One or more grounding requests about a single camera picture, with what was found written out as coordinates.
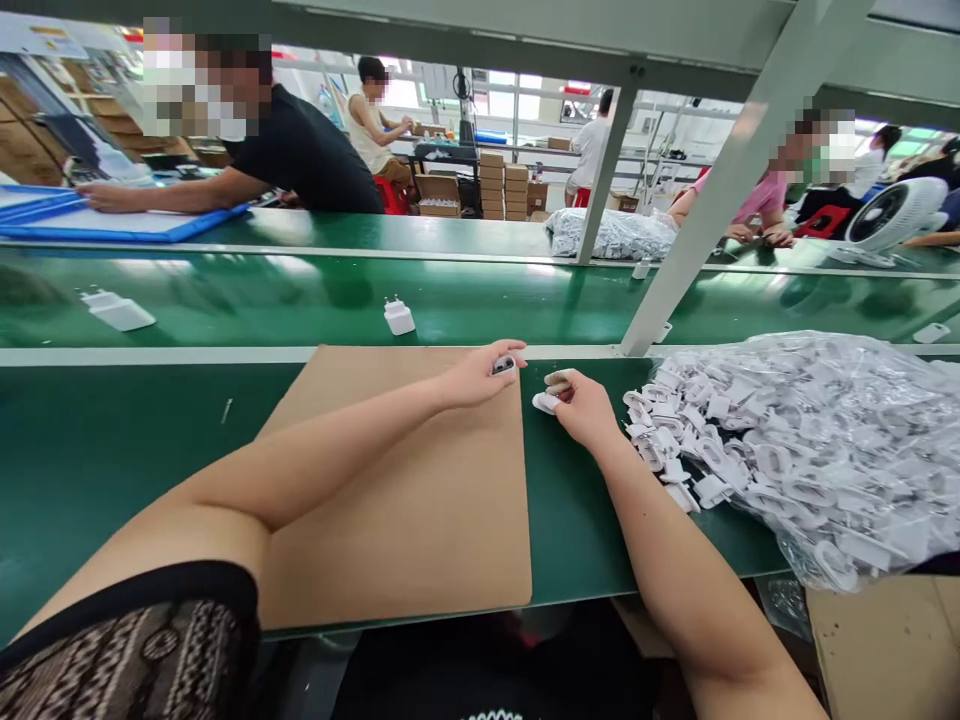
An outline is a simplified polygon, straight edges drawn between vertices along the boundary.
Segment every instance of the blue plastic tray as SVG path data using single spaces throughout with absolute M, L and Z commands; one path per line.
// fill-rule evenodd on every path
M 110 243 L 177 243 L 226 222 L 247 211 L 248 205 L 232 210 L 216 210 L 200 216 L 182 216 L 166 213 L 111 214 L 97 213 L 86 200 L 71 193 L 73 199 L 58 200 L 57 204 L 22 208 L 16 213 L 0 214 L 0 235 L 31 240 L 71 240 Z M 76 214 L 77 225 L 71 227 L 70 216 Z M 91 221 L 103 222 L 104 227 L 90 227 Z M 56 227 L 44 225 L 53 223 Z M 172 225 L 161 229 L 129 229 L 139 226 Z
M 59 205 L 77 197 L 70 188 L 47 185 L 0 185 L 0 218 Z

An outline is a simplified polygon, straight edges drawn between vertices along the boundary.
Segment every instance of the white tank top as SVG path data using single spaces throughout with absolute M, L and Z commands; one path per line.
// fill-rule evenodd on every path
M 382 145 L 377 145 L 373 141 L 373 138 L 370 137 L 367 129 L 353 119 L 353 113 L 350 112 L 349 103 L 353 102 L 353 98 L 355 97 L 367 103 L 367 107 L 370 109 L 370 117 L 373 118 L 374 122 L 380 122 L 380 111 L 377 110 L 373 103 L 367 102 L 367 99 L 358 93 L 350 96 L 350 100 L 347 103 L 347 112 L 345 113 L 347 116 L 347 131 L 350 133 L 350 142 L 353 144 L 353 147 L 356 148 L 357 154 L 363 158 L 367 167 L 370 168 L 370 172 L 376 175 L 383 170 L 383 166 L 387 164 L 387 161 L 392 158 L 393 155 L 387 148 Z

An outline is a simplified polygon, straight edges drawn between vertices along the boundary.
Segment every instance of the black hair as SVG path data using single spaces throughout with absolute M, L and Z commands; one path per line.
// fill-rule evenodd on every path
M 606 115 L 610 112 L 610 104 L 613 102 L 613 88 L 607 88 L 603 91 L 603 95 L 600 96 L 600 107 L 597 108 L 597 112 L 601 115 Z
M 372 80 L 376 83 L 385 83 L 387 81 L 387 69 L 383 67 L 380 58 L 373 58 L 364 55 L 357 63 L 357 72 L 360 73 L 360 82 L 366 83 Z
M 273 84 L 273 56 L 265 35 L 205 33 L 194 36 L 194 48 L 210 54 L 211 63 L 221 68 L 257 68 L 260 84 Z
M 883 148 L 883 159 L 886 160 L 887 153 L 889 153 L 890 149 L 900 142 L 900 138 L 903 137 L 903 130 L 896 125 L 884 125 L 877 130 L 874 137 L 880 138 L 880 146 Z

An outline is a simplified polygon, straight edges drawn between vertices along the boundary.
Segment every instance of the plastic bag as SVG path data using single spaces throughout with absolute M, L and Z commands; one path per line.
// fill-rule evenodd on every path
M 586 208 L 564 208 L 546 222 L 553 232 L 553 255 L 574 257 L 580 248 Z M 593 257 L 603 260 L 662 260 L 670 252 L 679 228 L 673 218 L 656 208 L 652 215 L 604 210 Z
M 678 352 L 663 383 L 681 419 L 706 422 L 698 437 L 722 442 L 707 459 L 688 437 L 688 464 L 739 485 L 734 506 L 776 533 L 804 585 L 855 592 L 960 549 L 960 366 L 796 332 Z

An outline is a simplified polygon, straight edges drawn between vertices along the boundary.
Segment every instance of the patterned clothing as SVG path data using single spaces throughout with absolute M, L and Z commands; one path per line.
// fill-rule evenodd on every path
M 256 598 L 250 575 L 223 562 L 161 568 L 86 598 L 0 653 L 0 720 L 238 717 Z

